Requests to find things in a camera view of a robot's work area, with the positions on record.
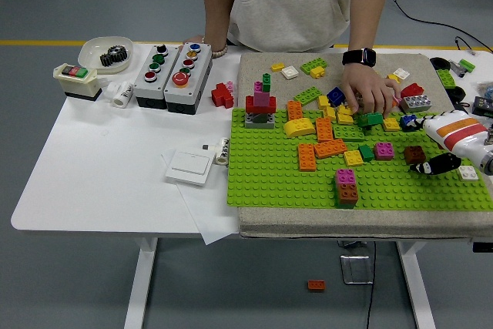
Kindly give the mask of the person's left hand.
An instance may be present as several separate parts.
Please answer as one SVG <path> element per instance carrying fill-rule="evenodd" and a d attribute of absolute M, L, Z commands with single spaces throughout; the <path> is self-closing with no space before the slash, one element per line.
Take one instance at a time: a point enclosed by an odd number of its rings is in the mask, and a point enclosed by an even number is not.
<path fill-rule="evenodd" d="M 356 94 L 363 102 L 363 113 L 379 112 L 387 117 L 392 110 L 393 98 L 401 95 L 400 85 L 393 79 L 379 76 L 371 67 L 351 63 L 344 66 L 342 91 L 353 113 L 360 109 Z"/>

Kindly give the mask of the person's right hand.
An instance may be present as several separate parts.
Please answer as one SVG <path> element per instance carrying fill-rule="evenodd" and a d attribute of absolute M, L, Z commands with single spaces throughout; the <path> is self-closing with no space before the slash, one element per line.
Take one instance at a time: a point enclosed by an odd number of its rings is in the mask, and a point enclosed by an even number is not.
<path fill-rule="evenodd" d="M 195 35 L 195 36 L 189 37 L 188 39 L 185 39 L 183 41 L 183 44 L 186 44 L 187 42 L 209 44 L 212 49 L 215 47 L 215 44 L 216 44 L 215 38 L 212 37 L 211 35 Z"/>

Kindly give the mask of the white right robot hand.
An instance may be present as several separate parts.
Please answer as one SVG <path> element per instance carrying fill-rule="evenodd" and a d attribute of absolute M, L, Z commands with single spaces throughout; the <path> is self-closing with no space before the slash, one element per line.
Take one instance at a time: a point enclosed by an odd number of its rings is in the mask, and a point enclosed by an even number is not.
<path fill-rule="evenodd" d="M 492 129 L 461 110 L 416 118 L 407 128 L 423 129 L 445 154 L 427 162 L 410 165 L 410 170 L 427 175 L 439 175 L 456 170 L 463 159 L 470 160 L 482 173 L 492 174 Z"/>

